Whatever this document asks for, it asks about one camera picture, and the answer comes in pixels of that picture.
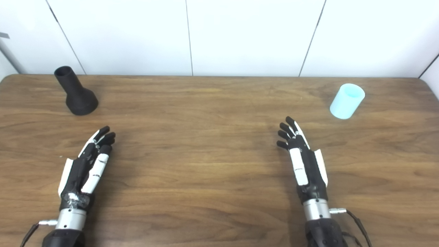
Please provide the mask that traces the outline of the black and white left hand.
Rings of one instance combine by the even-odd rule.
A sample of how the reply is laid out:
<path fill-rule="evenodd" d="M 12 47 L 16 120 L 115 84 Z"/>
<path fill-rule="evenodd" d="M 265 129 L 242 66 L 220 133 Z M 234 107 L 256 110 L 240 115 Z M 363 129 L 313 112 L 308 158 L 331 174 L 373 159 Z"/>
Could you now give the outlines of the black and white left hand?
<path fill-rule="evenodd" d="M 116 133 L 104 126 L 88 139 L 77 158 L 67 158 L 58 188 L 59 210 L 90 211 L 115 140 Z"/>

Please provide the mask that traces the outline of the black and white right hand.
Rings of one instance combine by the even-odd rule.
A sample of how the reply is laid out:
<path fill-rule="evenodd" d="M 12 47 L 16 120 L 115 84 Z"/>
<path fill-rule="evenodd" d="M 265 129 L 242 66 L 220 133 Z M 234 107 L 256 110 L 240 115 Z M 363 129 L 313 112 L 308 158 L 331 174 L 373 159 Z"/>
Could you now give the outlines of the black and white right hand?
<path fill-rule="evenodd" d="M 313 151 L 298 122 L 290 116 L 279 124 L 278 147 L 287 150 L 296 179 L 296 190 L 301 203 L 308 200 L 328 201 L 328 176 L 321 150 Z"/>

